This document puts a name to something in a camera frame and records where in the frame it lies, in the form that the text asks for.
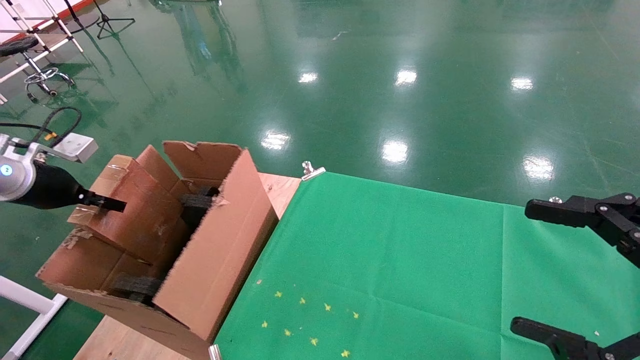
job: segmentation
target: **green epoxy floor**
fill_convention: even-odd
[[[151,1],[106,3],[136,23],[119,41],[78,34],[87,59],[56,55],[78,90],[42,106],[20,76],[0,88],[3,121],[84,112],[77,132],[100,150],[53,163],[86,185],[114,154],[174,139],[241,144],[263,172],[310,160],[508,204],[640,193],[636,0]],[[0,274],[51,296],[33,275],[70,211],[0,204]],[[0,299],[0,354],[34,317]],[[24,358],[72,359],[100,318],[66,305]]]

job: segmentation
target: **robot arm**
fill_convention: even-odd
[[[24,155],[16,148],[27,147]],[[48,165],[47,155],[84,163],[98,149],[93,138],[69,133],[53,148],[0,134],[0,201],[55,209],[84,204],[123,212],[126,202],[82,187],[66,170]]]

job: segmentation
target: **metal clip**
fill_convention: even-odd
[[[220,348],[216,344],[213,344],[209,347],[209,357],[211,358],[211,360],[222,360]]]
[[[302,177],[302,181],[312,179],[313,177],[316,177],[326,171],[324,167],[314,169],[314,167],[311,166],[310,161],[303,162],[302,167],[305,169],[305,175]]]

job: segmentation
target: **blue led light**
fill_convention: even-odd
[[[0,173],[4,176],[9,176],[13,173],[13,168],[9,165],[3,165],[0,167]]]

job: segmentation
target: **tripod stand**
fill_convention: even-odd
[[[116,35],[116,34],[120,33],[124,29],[126,29],[129,26],[133,25],[134,22],[136,22],[136,19],[134,19],[132,17],[112,19],[112,18],[108,17],[102,11],[102,9],[100,8],[100,5],[98,5],[98,2],[96,0],[93,0],[93,3],[95,4],[95,7],[100,12],[100,21],[98,21],[98,23],[97,23],[98,26],[100,26],[100,31],[98,31],[98,36],[97,36],[98,39],[103,39],[103,38],[106,38],[106,37],[112,37],[113,35]],[[128,21],[129,23],[124,28],[120,29],[119,31],[115,31],[113,29],[113,27],[111,27],[111,21]],[[103,31],[108,32],[109,35],[105,36],[105,37],[100,37]]]

